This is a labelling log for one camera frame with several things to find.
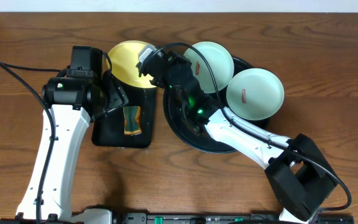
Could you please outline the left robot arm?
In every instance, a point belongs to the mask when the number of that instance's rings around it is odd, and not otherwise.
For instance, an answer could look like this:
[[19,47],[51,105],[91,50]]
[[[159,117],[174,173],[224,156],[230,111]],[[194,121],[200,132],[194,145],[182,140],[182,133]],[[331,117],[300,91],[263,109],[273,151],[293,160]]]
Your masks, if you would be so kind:
[[107,53],[74,46],[71,64],[42,89],[44,124],[29,186],[13,223],[112,223],[108,208],[73,214],[71,192],[80,146],[91,122],[123,107],[128,99],[103,70]]

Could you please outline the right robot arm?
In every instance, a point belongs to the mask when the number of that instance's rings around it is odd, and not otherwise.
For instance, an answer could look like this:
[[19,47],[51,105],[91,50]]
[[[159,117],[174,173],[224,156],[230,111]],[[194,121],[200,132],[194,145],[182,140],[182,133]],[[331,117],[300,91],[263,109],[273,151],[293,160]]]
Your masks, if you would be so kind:
[[144,48],[137,68],[151,75],[152,85],[163,88],[165,117],[179,138],[197,149],[210,143],[231,147],[261,166],[283,206],[280,220],[311,223],[321,204],[340,180],[308,136],[295,139],[267,132],[225,107],[219,96],[205,93],[193,76],[189,58]]

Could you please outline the green and orange sponge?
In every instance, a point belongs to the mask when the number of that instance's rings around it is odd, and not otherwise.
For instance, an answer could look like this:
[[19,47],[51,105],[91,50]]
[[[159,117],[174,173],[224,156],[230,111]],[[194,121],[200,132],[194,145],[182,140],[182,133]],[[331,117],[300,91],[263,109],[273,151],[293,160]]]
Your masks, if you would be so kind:
[[140,127],[140,106],[125,106],[124,113],[124,134],[136,135],[142,132]]

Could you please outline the yellow plate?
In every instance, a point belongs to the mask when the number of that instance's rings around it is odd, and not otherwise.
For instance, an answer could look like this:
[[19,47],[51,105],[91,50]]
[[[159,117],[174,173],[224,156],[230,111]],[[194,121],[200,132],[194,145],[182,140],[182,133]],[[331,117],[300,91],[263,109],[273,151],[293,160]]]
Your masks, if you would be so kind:
[[112,74],[121,82],[137,88],[155,88],[150,81],[150,75],[139,76],[136,65],[139,63],[138,54],[147,45],[141,40],[127,40],[114,46],[108,56],[112,62]]

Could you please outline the light blue plate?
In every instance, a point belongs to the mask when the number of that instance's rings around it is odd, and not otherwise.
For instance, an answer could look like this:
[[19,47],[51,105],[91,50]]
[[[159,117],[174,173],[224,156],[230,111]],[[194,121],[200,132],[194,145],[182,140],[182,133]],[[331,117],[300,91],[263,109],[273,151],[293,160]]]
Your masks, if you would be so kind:
[[258,121],[273,116],[283,105],[285,91],[279,78],[261,68],[234,75],[226,91],[230,109],[239,117]]
[[[222,45],[215,42],[198,42],[193,45],[207,60],[211,67],[219,91],[224,89],[234,74],[234,62],[231,54]],[[192,49],[184,56],[191,62],[193,75],[198,79],[205,93],[215,93],[213,80],[203,59]]]

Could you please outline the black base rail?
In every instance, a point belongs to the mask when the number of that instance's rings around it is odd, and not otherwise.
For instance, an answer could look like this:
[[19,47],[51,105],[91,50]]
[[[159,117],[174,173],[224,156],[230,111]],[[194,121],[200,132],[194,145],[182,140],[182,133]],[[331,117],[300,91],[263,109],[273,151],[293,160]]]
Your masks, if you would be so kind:
[[243,224],[243,223],[302,223],[288,212],[280,215],[268,213],[251,213],[245,215],[216,214],[148,214],[119,213],[103,207],[90,207],[82,213],[73,215],[68,220],[59,219],[50,214],[41,223],[106,223],[106,224]]

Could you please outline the rectangular black tray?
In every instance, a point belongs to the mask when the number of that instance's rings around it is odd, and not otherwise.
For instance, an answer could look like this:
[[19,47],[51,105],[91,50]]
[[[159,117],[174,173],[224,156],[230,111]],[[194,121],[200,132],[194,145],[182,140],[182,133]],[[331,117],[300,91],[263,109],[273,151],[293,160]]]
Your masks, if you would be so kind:
[[129,99],[126,106],[140,106],[142,132],[132,136],[124,134],[123,106],[94,122],[92,142],[96,146],[146,148],[152,140],[157,89],[137,88],[119,82]]

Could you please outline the light blue plate top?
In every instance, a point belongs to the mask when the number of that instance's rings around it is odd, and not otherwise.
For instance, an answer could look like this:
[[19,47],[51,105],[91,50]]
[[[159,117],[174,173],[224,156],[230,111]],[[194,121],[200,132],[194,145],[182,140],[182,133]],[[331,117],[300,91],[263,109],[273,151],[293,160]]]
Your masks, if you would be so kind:
[[[211,67],[219,91],[224,89],[234,74],[234,62],[231,54],[222,45],[215,42],[198,42],[193,45],[207,60]],[[192,49],[184,56],[191,62],[193,75],[198,79],[205,93],[215,93],[213,80],[203,59]]]

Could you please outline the round black tray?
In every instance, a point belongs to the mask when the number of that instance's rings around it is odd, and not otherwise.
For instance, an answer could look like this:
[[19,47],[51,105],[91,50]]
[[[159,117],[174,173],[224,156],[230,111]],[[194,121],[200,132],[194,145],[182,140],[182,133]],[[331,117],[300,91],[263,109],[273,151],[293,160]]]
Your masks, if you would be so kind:
[[[232,56],[234,62],[234,76],[243,70],[253,68],[253,66],[241,59],[239,57]],[[224,105],[228,107],[226,99],[227,87],[219,91],[221,100],[224,102]],[[227,144],[217,142],[212,139],[207,132],[203,131],[200,135],[196,135],[191,128],[189,128],[185,121],[181,118],[181,112],[177,109],[176,104],[173,98],[169,95],[168,90],[164,90],[163,94],[163,110],[164,115],[167,120],[167,123],[171,127],[172,131],[185,143],[191,147],[198,149],[203,152],[213,153],[213,154],[227,154],[236,152],[237,150]],[[263,120],[246,120],[259,128],[266,129],[268,126],[270,118]]]

